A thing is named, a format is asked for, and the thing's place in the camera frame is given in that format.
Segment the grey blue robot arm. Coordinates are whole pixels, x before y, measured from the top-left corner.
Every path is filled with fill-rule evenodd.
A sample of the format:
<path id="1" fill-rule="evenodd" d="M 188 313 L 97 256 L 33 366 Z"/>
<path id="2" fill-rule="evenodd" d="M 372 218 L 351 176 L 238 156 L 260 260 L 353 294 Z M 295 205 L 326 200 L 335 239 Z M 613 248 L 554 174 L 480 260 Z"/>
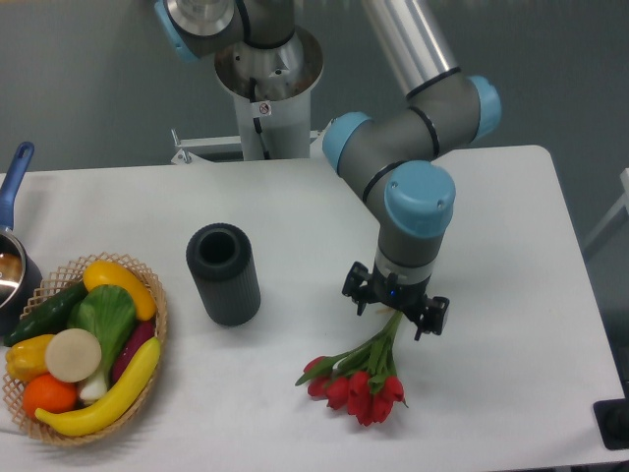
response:
<path id="1" fill-rule="evenodd" d="M 428 296 L 427 286 L 455 186 L 434 161 L 494 130 L 500 98 L 487 79 L 461 72 L 426 2 L 367 1 L 364 9 L 407 104 L 382 122 L 347 113 L 323 135 L 330 166 L 379 224 L 372 267 L 354 264 L 343 292 L 359 308 L 382 303 L 402 312 L 418 334 L 441 334 L 449 302 Z M 292 2 L 158 1 L 154 10 L 182 59 L 213 57 L 244 159 L 309 155 L 323 58 L 296 24 Z"/>

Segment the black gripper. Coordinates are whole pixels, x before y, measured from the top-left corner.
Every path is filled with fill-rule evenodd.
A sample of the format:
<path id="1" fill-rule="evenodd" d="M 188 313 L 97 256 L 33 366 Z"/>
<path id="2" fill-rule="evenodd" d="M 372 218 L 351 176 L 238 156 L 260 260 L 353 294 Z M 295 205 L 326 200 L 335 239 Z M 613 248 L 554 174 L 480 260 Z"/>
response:
<path id="1" fill-rule="evenodd" d="M 429 278 L 418 283 L 401 283 L 396 273 L 385 277 L 360 262 L 351 266 L 342 294 L 352 299 L 361 316 L 367 304 L 381 303 L 404 312 L 407 319 L 416 326 L 414 340 L 419 341 L 423 334 L 442 335 L 447 322 L 449 299 L 442 296 L 427 297 Z"/>

